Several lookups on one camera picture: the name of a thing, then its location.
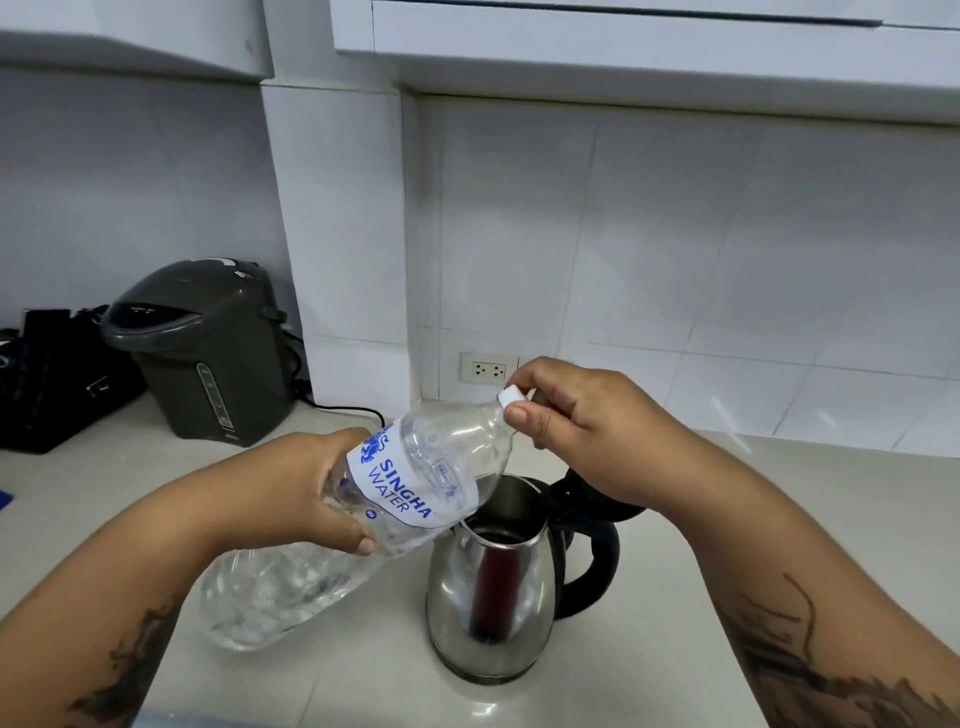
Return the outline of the person's left hand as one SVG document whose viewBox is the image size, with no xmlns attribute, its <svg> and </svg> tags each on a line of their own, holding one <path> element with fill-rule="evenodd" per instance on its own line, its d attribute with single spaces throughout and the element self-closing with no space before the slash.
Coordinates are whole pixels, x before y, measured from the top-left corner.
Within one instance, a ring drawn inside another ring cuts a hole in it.
<svg viewBox="0 0 960 728">
<path fill-rule="evenodd" d="M 226 551 L 312 543 L 311 517 L 338 512 L 321 492 L 328 476 L 369 432 L 295 432 L 210 467 L 218 541 Z"/>
</svg>

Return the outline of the person's right hand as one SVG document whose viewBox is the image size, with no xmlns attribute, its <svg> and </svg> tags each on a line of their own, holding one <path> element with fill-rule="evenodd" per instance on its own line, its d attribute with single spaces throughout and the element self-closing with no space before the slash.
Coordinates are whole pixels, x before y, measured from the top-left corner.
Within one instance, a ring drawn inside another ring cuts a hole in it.
<svg viewBox="0 0 960 728">
<path fill-rule="evenodd" d="M 570 418 L 573 451 L 552 454 L 612 500 L 666 515 L 690 504 L 714 472 L 714 444 L 621 372 L 539 357 L 508 383 Z"/>
</svg>

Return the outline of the clear plastic water bottle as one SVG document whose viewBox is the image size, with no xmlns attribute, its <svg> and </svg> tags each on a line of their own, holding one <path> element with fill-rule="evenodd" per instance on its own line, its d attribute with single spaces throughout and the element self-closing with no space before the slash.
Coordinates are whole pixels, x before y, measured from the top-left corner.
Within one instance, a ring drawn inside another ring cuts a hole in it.
<svg viewBox="0 0 960 728">
<path fill-rule="evenodd" d="M 265 649 L 472 516 L 513 449 L 515 430 L 503 413 L 498 396 L 423 404 L 366 437 L 320 497 L 373 534 L 374 552 L 361 557 L 301 541 L 223 554 L 200 581 L 206 636 L 226 650 Z"/>
</svg>

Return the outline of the person's left forearm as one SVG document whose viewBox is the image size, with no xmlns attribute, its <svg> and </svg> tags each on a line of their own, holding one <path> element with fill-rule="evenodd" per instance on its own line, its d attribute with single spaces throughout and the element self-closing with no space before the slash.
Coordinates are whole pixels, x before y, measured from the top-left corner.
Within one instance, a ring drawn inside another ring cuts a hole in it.
<svg viewBox="0 0 960 728">
<path fill-rule="evenodd" d="M 101 526 L 0 619 L 0 728 L 131 728 L 237 472 L 205 467 Z"/>
</svg>

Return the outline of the person's right forearm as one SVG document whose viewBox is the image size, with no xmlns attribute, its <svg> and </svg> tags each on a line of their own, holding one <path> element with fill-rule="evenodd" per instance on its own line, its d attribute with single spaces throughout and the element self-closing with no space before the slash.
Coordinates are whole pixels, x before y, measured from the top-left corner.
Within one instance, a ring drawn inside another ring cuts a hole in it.
<svg viewBox="0 0 960 728">
<path fill-rule="evenodd" d="M 655 509 L 688 542 L 769 728 L 960 728 L 960 656 L 822 526 L 694 435 Z"/>
</svg>

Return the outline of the stainless steel electric kettle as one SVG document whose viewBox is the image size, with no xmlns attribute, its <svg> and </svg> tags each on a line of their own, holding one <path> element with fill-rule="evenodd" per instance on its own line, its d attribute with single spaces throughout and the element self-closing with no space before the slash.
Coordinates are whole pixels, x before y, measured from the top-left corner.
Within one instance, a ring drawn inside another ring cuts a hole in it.
<svg viewBox="0 0 960 728">
<path fill-rule="evenodd" d="M 546 483 L 504 474 L 433 542 L 426 633 L 452 674 L 502 685 L 528 673 L 558 621 L 600 601 L 618 571 L 617 525 L 644 511 L 568 469 Z"/>
</svg>

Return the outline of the grey hot water dispenser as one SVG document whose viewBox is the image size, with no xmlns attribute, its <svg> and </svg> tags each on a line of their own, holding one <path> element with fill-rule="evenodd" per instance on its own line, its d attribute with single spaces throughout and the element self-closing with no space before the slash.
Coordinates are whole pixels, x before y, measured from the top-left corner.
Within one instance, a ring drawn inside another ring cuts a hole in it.
<svg viewBox="0 0 960 728">
<path fill-rule="evenodd" d="M 131 355 L 178 438 L 250 447 L 294 407 L 286 320 L 258 263 L 204 257 L 133 285 L 105 311 L 101 332 Z"/>
</svg>

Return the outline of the black bag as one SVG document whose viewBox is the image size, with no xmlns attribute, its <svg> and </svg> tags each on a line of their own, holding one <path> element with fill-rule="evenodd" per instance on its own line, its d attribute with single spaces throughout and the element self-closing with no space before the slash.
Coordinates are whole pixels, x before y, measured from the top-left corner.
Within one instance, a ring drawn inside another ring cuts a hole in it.
<svg viewBox="0 0 960 728">
<path fill-rule="evenodd" d="M 107 305 L 33 308 L 0 329 L 0 451 L 44 455 L 143 395 L 126 351 L 101 332 Z"/>
</svg>

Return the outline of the white wall socket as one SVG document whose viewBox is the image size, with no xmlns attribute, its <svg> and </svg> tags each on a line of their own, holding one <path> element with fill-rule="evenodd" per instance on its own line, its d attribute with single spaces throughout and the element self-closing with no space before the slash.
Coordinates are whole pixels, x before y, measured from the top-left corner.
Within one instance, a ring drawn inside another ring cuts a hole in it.
<svg viewBox="0 0 960 728">
<path fill-rule="evenodd" d="M 504 388 L 520 366 L 517 354 L 484 354 L 461 352 L 459 354 L 459 381 L 464 384 Z"/>
</svg>

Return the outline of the white wall cabinet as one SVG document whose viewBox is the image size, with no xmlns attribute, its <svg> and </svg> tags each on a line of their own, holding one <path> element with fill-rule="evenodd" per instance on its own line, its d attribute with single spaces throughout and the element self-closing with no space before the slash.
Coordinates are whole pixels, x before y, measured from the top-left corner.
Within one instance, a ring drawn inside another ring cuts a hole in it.
<svg viewBox="0 0 960 728">
<path fill-rule="evenodd" d="M 341 53 L 960 91 L 960 0 L 328 0 Z"/>
<path fill-rule="evenodd" d="M 0 0 L 0 67 L 274 75 L 262 0 Z"/>
</svg>

